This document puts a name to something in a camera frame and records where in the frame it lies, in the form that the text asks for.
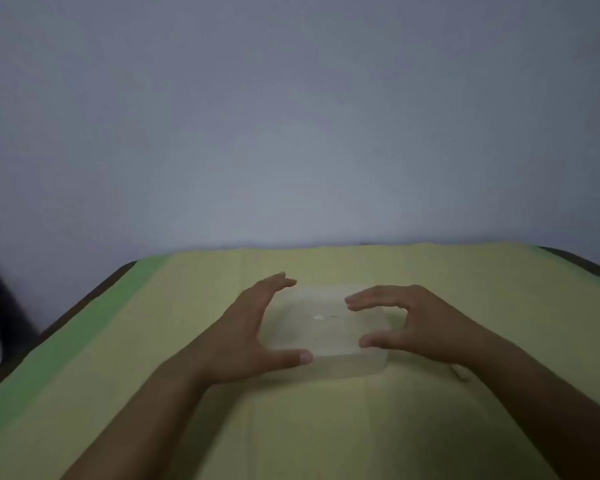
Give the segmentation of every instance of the person's left arm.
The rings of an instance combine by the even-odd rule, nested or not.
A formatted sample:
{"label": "person's left arm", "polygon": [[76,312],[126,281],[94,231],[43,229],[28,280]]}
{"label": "person's left arm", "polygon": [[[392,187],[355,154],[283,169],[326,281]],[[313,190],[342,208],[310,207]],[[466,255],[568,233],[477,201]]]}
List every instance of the person's left arm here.
{"label": "person's left arm", "polygon": [[273,295],[295,284],[280,273],[243,291],[218,321],[152,373],[63,479],[159,477],[209,387],[310,363],[307,350],[270,351],[258,341]]}

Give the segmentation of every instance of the hand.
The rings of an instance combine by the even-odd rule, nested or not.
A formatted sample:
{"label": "hand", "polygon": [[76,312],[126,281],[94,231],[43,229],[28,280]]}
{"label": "hand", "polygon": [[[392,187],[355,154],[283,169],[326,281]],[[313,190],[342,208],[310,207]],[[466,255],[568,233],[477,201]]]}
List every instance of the hand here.
{"label": "hand", "polygon": [[247,379],[313,360],[309,350],[271,351],[258,341],[262,316],[273,295],[295,284],[296,280],[286,278],[284,273],[257,282],[240,293],[218,321],[182,350],[205,383]]}
{"label": "hand", "polygon": [[440,362],[471,365],[497,337],[422,286],[375,286],[345,298],[352,311],[375,306],[407,310],[401,330],[371,332],[360,347],[399,349]]}

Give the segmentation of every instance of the wall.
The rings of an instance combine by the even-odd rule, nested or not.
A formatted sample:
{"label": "wall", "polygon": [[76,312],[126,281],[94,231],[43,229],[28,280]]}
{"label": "wall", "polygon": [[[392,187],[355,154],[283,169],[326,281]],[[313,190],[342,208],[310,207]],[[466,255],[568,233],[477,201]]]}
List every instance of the wall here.
{"label": "wall", "polygon": [[0,274],[509,239],[600,263],[600,0],[0,0]]}

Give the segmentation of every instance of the brown table edge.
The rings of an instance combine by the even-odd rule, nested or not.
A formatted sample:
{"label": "brown table edge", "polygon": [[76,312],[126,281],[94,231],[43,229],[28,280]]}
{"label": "brown table edge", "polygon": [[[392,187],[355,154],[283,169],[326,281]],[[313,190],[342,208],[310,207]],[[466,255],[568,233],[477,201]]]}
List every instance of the brown table edge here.
{"label": "brown table edge", "polygon": [[[555,249],[555,248],[545,248],[543,246],[540,246],[540,247],[541,247],[541,249],[544,249],[545,251],[548,251],[562,259],[565,259],[565,260],[575,264],[576,266],[583,268],[585,271],[588,271],[591,274],[595,274],[596,276],[600,277],[600,265],[599,264],[596,264],[592,261],[581,258],[580,256],[577,256],[576,254],[573,254],[573,253],[569,253],[567,251],[563,251],[563,250]],[[46,339],[51,337],[56,331],[60,330],[65,325],[65,323],[69,322],[69,320],[71,320],[74,316],[76,316],[78,313],[80,313],[80,311],[85,306],[87,306],[90,302],[92,302],[94,299],[96,299],[101,294],[103,294],[106,290],[111,288],[113,286],[113,284],[115,284],[115,282],[117,282],[120,278],[122,278],[122,276],[124,276],[125,273],[128,272],[129,269],[131,269],[135,264],[136,264],[136,261],[132,261],[132,262],[118,268],[115,272],[113,272],[112,275],[110,275],[107,279],[105,279],[98,286],[96,286],[96,288],[94,288],[94,290],[92,290],[90,293],[88,293],[87,296],[85,296],[78,303],[76,303],[74,306],[72,306],[71,309],[69,309],[69,311],[67,311],[67,313],[62,315],[51,326],[49,326],[45,331],[43,331],[40,334],[40,336],[38,337],[38,339],[25,352],[23,352],[21,355],[18,355],[14,359],[8,361],[8,363],[1,364],[0,365],[0,383],[3,380],[7,379],[9,374],[12,373],[12,371],[17,366],[19,366],[19,364],[24,360],[24,357],[26,357],[28,354],[30,354],[30,352],[33,349],[35,349],[40,344],[42,344]]]}
{"label": "brown table edge", "polygon": [[122,276],[124,276],[129,269],[131,269],[136,264],[136,261],[131,261],[130,263],[120,266],[117,270],[115,270],[108,278],[106,278],[103,282],[101,282],[96,288],[90,291],[84,298],[82,298],[78,303],[72,306],[69,311],[67,311],[64,315],[62,315],[58,320],[53,322],[48,328],[46,328],[38,338],[31,344],[29,347],[24,350],[21,354],[18,354],[16,357],[13,357],[8,362],[4,362],[0,364],[0,383],[7,379],[7,377],[12,373],[17,366],[24,360],[24,358],[29,355],[33,349],[42,344],[46,339],[51,337],[56,331],[60,330],[64,325],[69,322],[74,316],[82,311],[82,309],[87,306],[94,299],[103,294],[106,290],[111,288],[113,284],[115,284]]}

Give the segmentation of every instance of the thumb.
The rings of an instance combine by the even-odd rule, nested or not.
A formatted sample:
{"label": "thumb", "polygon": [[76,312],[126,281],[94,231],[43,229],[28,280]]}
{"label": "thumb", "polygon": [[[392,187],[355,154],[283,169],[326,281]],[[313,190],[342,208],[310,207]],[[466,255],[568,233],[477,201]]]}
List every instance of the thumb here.
{"label": "thumb", "polygon": [[312,363],[313,354],[309,350],[276,350],[270,352],[269,369],[277,371],[279,369],[291,369],[299,365]]}
{"label": "thumb", "polygon": [[361,348],[378,347],[380,349],[405,350],[404,330],[378,330],[368,333],[358,342]]}

